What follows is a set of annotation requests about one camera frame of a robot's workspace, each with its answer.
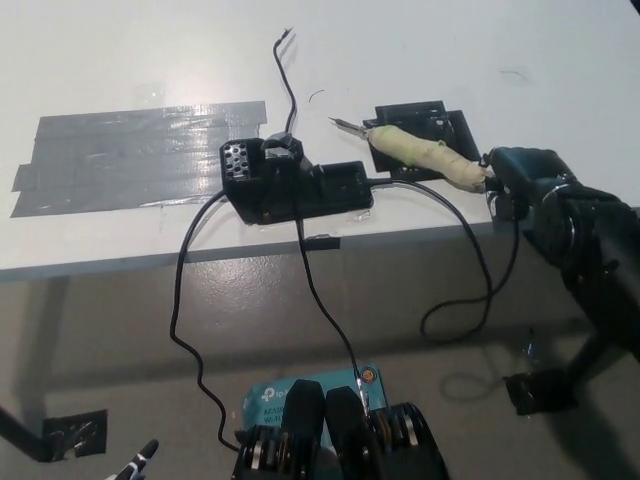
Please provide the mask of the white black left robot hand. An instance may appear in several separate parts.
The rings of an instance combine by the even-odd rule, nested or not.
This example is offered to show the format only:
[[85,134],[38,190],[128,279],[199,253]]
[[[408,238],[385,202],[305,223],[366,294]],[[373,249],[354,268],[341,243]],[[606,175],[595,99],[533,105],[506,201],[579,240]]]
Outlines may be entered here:
[[144,468],[153,458],[159,447],[159,441],[150,440],[134,457],[116,474],[106,477],[106,480],[138,480],[144,479]]

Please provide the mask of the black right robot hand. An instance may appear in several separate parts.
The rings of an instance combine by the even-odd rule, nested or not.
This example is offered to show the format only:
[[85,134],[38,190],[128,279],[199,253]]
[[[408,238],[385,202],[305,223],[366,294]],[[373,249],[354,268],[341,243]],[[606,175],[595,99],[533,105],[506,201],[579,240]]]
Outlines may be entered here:
[[485,179],[485,196],[497,221],[523,220],[549,192],[577,181],[549,149],[496,147],[483,156],[481,165],[493,174]]

